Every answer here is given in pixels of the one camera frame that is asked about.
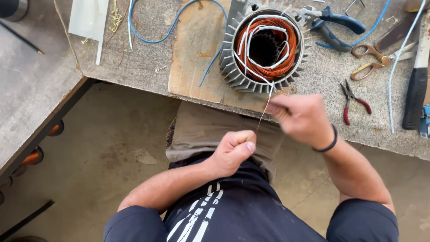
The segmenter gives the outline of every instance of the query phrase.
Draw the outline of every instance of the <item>copper wire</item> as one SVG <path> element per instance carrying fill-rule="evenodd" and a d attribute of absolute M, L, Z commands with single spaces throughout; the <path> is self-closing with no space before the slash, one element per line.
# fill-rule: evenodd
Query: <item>copper wire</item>
<path fill-rule="evenodd" d="M 287 59 L 285 59 L 282 63 L 280 63 L 278 66 L 274 67 L 273 69 L 268 68 L 268 69 L 264 69 L 261 68 L 255 64 L 253 64 L 252 62 L 249 61 L 249 57 L 246 56 L 246 51 L 242 51 L 240 53 L 240 55 L 238 54 L 240 60 L 242 62 L 245 61 L 245 57 L 247 57 L 246 60 L 246 66 L 247 68 L 251 69 L 252 71 L 254 71 L 255 73 L 259 74 L 260 76 L 264 77 L 267 81 L 271 81 L 273 80 L 275 77 L 278 76 L 282 76 L 284 73 L 286 73 L 291 66 L 294 63 L 294 59 L 295 59 L 295 49 L 297 47 L 297 38 L 296 35 L 294 33 L 294 29 L 291 26 L 290 23 L 288 23 L 287 21 L 283 20 L 283 19 L 277 19 L 277 18 L 264 18 L 264 19 L 256 19 L 251 26 L 249 27 L 248 30 L 248 35 L 250 33 L 252 33 L 252 31 L 257 28 L 259 25 L 265 25 L 265 26 L 276 26 L 276 27 L 280 27 L 280 28 L 284 28 L 286 29 L 286 33 L 288 35 L 288 44 L 290 46 L 289 49 L 289 56 L 287 57 Z M 239 33 L 238 36 L 238 40 L 241 40 L 243 35 L 246 33 L 247 28 L 243 28 L 241 30 L 241 32 Z M 272 31 L 273 35 L 276 35 L 277 37 L 279 37 L 279 39 L 283 42 L 286 40 L 286 36 L 285 33 L 278 31 L 278 30 L 270 30 Z M 242 43 L 242 49 L 245 49 L 245 45 L 246 43 L 243 42 Z M 237 51 L 240 48 L 240 41 L 237 41 L 236 44 L 236 54 Z M 288 52 L 287 48 L 284 48 L 284 50 L 282 51 L 282 53 L 279 55 L 279 59 L 281 59 L 282 57 L 284 57 Z M 242 71 L 245 70 L 245 67 L 241 64 L 238 63 L 239 67 L 241 68 Z M 247 75 L 251 76 L 252 78 L 254 78 L 255 80 L 259 80 L 259 81 L 263 81 L 260 77 L 255 76 L 254 74 L 252 74 L 251 72 L 247 72 Z"/>

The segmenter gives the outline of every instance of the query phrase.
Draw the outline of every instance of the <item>black wristband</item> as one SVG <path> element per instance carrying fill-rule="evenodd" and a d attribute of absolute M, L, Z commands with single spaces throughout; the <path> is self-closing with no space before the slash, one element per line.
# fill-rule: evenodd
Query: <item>black wristband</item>
<path fill-rule="evenodd" d="M 312 148 L 314 151 L 316 151 L 316 152 L 326 152 L 326 151 L 329 151 L 329 150 L 331 150 L 334 146 L 335 146 L 335 144 L 337 143 L 337 141 L 338 141 L 338 131 L 336 130 L 336 127 L 332 124 L 332 126 L 333 126 L 333 130 L 335 131 L 335 140 L 333 140 L 333 143 L 331 144 L 331 145 L 329 145 L 327 148 L 325 148 L 325 149 L 316 149 L 316 148 Z"/>

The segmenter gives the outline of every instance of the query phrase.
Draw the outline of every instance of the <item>hand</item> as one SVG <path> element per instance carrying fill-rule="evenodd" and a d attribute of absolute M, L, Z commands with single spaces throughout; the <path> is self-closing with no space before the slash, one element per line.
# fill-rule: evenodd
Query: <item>hand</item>
<path fill-rule="evenodd" d="M 285 134 L 315 149 L 328 147 L 335 139 L 322 95 L 277 95 L 267 112 L 279 121 Z"/>
<path fill-rule="evenodd" d="M 255 151 L 257 135 L 251 130 L 227 132 L 211 157 L 202 164 L 214 179 L 232 176 Z"/>

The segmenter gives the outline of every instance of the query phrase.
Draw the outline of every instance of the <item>workbench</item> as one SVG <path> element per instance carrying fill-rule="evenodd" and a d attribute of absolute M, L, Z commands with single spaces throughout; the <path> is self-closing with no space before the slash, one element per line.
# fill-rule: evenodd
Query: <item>workbench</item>
<path fill-rule="evenodd" d="M 318 10 L 330 5 L 332 12 L 344 13 L 352 0 L 326 0 L 325 3 L 311 0 L 289 1 L 294 7 L 312 5 Z M 386 1 L 366 0 L 366 8 L 356 17 L 367 29 L 371 29 L 379 17 Z M 109 11 L 114 1 L 110 1 Z M 124 15 L 128 0 L 117 0 L 119 13 Z M 384 19 L 376 30 L 362 43 L 373 44 L 394 24 L 395 16 L 401 19 L 403 1 L 392 0 Z M 139 0 L 133 12 L 136 31 L 149 40 L 158 40 L 167 33 L 170 23 L 183 3 L 178 0 L 149 1 Z M 221 103 L 207 102 L 185 96 L 172 95 L 168 91 L 172 50 L 175 43 L 176 28 L 172 34 L 158 44 L 148 44 L 134 40 L 129 48 L 127 22 L 121 25 L 112 39 L 103 46 L 100 65 L 95 65 L 97 42 L 82 44 L 84 38 L 67 34 L 71 13 L 71 0 L 40 0 L 30 4 L 28 15 L 21 21 L 7 23 L 17 32 L 38 46 L 45 54 L 33 50 L 15 39 L 6 31 L 0 31 L 0 72 L 2 73 L 2 93 L 0 96 L 0 173 L 11 172 L 11 164 L 19 156 L 28 155 L 34 138 L 47 132 L 53 125 L 52 118 L 67 105 L 68 101 L 78 99 L 88 87 L 85 77 L 95 78 L 140 90 L 192 101 L 214 108 L 236 112 L 242 115 L 260 117 L 261 113 L 239 109 Z M 221 10 L 215 4 L 211 12 Z M 110 18 L 106 20 L 104 41 L 111 37 Z M 346 43 L 360 39 L 350 30 L 330 25 L 331 30 Z M 313 41 L 323 41 L 315 33 L 310 33 Z M 388 151 L 417 156 L 430 160 L 430 140 L 420 138 L 415 130 L 401 129 L 408 78 L 414 60 L 399 62 L 393 78 L 393 120 L 395 134 L 390 131 L 388 114 L 388 78 L 391 66 L 381 68 L 362 81 L 350 81 L 350 73 L 366 62 L 377 61 L 371 56 L 357 59 L 350 53 L 340 53 L 313 45 L 305 71 L 292 84 L 292 93 L 321 93 L 324 96 L 327 113 L 340 135 L 349 141 Z M 211 71 L 219 71 L 215 61 Z M 350 104 L 349 120 L 351 126 L 344 124 L 342 114 L 346 99 L 342 94 L 340 82 L 349 80 L 355 95 L 366 100 L 372 115 L 357 102 Z"/>

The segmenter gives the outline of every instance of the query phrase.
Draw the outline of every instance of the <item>man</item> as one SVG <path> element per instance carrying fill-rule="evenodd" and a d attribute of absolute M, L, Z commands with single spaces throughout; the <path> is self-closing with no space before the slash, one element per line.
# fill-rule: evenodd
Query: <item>man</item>
<path fill-rule="evenodd" d="M 105 241 L 397 241 L 391 196 L 367 159 L 337 136 L 321 95 L 271 99 L 282 131 L 321 152 L 340 192 L 322 237 L 285 208 L 271 161 L 283 134 L 269 122 L 183 102 L 172 163 L 130 192 L 109 220 Z M 159 214 L 167 211 L 164 221 Z"/>

